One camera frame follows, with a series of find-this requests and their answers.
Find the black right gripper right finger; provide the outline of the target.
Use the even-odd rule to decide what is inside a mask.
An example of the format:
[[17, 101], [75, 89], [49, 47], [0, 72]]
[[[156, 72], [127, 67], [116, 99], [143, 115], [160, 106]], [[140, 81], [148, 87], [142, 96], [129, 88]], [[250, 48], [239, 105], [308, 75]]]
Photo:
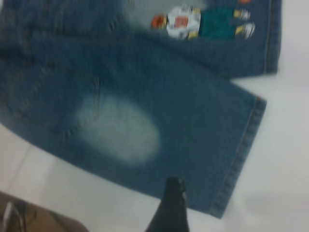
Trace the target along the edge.
[[183, 180], [180, 180], [180, 191], [181, 191], [181, 212], [180, 212], [180, 221], [181, 221], [181, 230], [182, 232], [190, 232], [189, 223], [187, 219], [187, 197], [186, 197], [186, 188]]

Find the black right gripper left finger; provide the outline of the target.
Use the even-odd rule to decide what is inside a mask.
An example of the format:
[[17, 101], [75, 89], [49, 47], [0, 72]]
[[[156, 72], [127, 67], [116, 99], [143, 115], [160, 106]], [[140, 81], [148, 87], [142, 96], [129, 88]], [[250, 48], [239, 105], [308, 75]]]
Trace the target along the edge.
[[181, 186], [179, 178], [168, 178], [157, 211], [146, 232], [181, 232]]

